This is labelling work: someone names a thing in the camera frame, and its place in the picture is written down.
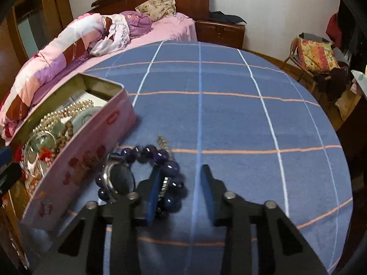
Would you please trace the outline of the floral pillow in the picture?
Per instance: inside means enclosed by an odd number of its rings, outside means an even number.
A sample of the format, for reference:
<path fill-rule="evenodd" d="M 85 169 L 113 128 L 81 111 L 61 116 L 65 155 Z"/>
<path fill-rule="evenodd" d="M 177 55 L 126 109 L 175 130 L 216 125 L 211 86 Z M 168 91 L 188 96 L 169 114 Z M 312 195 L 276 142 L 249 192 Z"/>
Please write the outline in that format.
<path fill-rule="evenodd" d="M 135 8 L 141 14 L 149 16 L 151 22 L 157 22 L 177 13 L 175 0 L 148 0 Z"/>

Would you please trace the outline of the colourful chair cushion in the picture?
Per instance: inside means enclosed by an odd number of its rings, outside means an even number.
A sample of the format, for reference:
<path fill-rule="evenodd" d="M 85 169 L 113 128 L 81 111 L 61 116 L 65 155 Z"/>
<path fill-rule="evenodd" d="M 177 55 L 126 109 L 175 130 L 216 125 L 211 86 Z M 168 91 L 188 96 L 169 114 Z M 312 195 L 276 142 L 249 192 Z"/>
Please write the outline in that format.
<path fill-rule="evenodd" d="M 297 38 L 297 54 L 301 66 L 309 72 L 328 73 L 339 68 L 330 42 Z"/>

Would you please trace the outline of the silver wristwatch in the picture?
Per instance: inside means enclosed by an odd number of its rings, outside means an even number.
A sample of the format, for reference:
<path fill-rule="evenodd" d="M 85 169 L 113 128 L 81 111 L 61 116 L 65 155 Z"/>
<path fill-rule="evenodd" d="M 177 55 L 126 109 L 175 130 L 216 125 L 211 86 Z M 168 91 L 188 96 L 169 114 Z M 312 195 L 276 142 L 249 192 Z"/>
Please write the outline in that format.
<path fill-rule="evenodd" d="M 157 137 L 157 145 L 124 147 L 107 155 L 102 172 L 96 176 L 98 197 L 102 202 L 112 202 L 119 195 L 136 190 L 137 184 L 131 167 L 135 162 L 151 163 L 164 167 L 173 160 L 172 151 L 165 136 Z"/>

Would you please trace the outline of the patchwork pink quilt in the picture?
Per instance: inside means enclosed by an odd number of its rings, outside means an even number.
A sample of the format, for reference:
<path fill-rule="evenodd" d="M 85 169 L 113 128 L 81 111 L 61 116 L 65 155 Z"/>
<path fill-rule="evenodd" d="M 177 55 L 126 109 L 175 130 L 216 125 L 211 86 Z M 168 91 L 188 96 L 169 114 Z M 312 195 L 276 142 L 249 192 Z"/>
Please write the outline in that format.
<path fill-rule="evenodd" d="M 38 89 L 83 55 L 100 57 L 125 48 L 130 30 L 123 14 L 84 14 L 38 51 L 19 70 L 1 106 L 1 137 L 14 135 Z"/>

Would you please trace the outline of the wooden bed pink sheet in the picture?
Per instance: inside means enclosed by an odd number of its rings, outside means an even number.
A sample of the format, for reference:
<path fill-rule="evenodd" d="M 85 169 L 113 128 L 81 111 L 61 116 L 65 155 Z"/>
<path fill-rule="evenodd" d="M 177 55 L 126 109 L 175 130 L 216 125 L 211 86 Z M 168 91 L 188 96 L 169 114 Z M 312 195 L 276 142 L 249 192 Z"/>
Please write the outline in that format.
<path fill-rule="evenodd" d="M 11 141 L 30 108 L 90 58 L 159 40 L 197 40 L 195 23 L 210 0 L 98 0 L 30 57 L 1 103 L 1 137 Z"/>

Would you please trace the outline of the silver bangle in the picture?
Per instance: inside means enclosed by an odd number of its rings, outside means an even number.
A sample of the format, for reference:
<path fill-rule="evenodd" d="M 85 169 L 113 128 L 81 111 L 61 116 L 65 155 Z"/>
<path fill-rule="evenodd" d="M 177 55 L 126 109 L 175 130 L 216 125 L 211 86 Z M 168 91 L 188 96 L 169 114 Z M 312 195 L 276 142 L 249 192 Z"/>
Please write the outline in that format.
<path fill-rule="evenodd" d="M 35 179 L 42 179 L 49 168 L 50 162 L 43 162 L 38 159 L 39 151 L 37 149 L 35 133 L 33 133 L 24 147 L 22 167 L 27 176 Z"/>

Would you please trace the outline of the wooden wardrobe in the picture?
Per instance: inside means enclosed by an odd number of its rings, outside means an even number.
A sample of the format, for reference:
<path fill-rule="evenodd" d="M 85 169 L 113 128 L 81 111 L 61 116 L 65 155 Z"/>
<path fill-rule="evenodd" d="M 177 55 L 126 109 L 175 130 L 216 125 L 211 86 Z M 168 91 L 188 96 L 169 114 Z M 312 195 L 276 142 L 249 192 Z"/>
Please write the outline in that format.
<path fill-rule="evenodd" d="M 72 20 L 69 0 L 16 0 L 1 22 L 1 97 L 23 64 Z"/>

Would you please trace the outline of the wooden chair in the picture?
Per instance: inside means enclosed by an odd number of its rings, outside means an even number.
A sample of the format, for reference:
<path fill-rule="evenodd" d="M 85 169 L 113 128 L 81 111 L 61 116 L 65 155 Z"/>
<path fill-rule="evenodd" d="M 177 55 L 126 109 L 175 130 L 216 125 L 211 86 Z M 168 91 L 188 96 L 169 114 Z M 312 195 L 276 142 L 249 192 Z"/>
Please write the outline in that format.
<path fill-rule="evenodd" d="M 343 53 L 323 37 L 301 33 L 290 44 L 289 56 L 300 70 L 300 80 L 310 83 L 309 92 L 316 89 L 329 100 L 338 99 L 349 83 L 349 65 Z"/>

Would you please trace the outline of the hanging dark coats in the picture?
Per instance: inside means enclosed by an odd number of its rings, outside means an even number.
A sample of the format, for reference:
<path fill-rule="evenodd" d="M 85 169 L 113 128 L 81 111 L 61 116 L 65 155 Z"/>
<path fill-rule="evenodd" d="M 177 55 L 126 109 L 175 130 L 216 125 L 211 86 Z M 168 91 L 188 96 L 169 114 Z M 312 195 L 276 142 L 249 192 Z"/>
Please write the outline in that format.
<path fill-rule="evenodd" d="M 338 12 L 328 22 L 326 34 L 334 47 L 354 56 L 358 52 L 359 28 L 348 6 L 340 0 Z"/>

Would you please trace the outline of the purple garment on bed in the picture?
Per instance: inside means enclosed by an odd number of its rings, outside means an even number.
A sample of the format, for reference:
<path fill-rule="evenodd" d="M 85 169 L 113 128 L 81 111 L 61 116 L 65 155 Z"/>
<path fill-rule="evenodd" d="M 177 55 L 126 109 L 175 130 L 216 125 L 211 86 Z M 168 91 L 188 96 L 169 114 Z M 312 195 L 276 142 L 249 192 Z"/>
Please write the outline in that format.
<path fill-rule="evenodd" d="M 129 35 L 132 39 L 146 35 L 152 29 L 152 21 L 147 14 L 137 11 L 123 11 L 121 14 L 128 23 Z"/>

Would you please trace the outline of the pink metal tin box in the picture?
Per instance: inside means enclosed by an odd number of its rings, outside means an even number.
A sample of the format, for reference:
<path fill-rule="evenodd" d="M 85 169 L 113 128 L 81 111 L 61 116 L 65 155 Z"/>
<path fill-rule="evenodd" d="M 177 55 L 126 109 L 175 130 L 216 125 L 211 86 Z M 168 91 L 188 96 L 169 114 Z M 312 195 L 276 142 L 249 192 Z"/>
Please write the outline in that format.
<path fill-rule="evenodd" d="M 66 104 L 71 97 L 91 97 L 106 101 L 61 149 L 45 176 L 14 204 L 20 207 L 20 222 L 28 227 L 52 230 L 68 204 L 88 178 L 136 121 L 136 114 L 123 85 L 98 77 L 76 74 L 60 85 L 31 110 L 14 133 L 9 146 L 13 151 L 25 148 L 31 132 L 41 119 Z"/>

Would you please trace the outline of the wooden nightstand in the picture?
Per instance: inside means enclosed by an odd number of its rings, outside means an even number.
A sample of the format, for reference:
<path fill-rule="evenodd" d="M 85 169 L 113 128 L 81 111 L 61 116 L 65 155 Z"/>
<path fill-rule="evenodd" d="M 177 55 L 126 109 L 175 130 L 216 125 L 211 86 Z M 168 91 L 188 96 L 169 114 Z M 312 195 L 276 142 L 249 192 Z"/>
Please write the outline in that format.
<path fill-rule="evenodd" d="M 200 42 L 243 48 L 245 25 L 197 20 L 195 21 L 195 29 L 197 40 Z"/>

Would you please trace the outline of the dark clothes on nightstand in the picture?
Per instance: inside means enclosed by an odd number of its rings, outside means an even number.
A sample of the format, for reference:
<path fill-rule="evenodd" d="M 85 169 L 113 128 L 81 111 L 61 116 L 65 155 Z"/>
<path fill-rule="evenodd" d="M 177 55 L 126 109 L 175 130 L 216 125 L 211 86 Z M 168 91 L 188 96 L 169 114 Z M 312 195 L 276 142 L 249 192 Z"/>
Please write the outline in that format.
<path fill-rule="evenodd" d="M 221 11 L 210 12 L 210 20 L 224 24 L 246 25 L 247 22 L 239 16 L 224 14 Z"/>

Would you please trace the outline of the pale jade bangle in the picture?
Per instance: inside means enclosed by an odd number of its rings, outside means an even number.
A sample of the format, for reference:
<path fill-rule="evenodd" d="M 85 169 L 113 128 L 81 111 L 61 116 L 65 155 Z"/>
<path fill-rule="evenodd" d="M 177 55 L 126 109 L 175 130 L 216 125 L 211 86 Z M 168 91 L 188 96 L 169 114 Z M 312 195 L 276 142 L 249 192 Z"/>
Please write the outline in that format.
<path fill-rule="evenodd" d="M 72 123 L 73 133 L 77 133 L 101 109 L 102 107 L 100 106 L 89 107 L 71 118 L 70 122 Z"/>

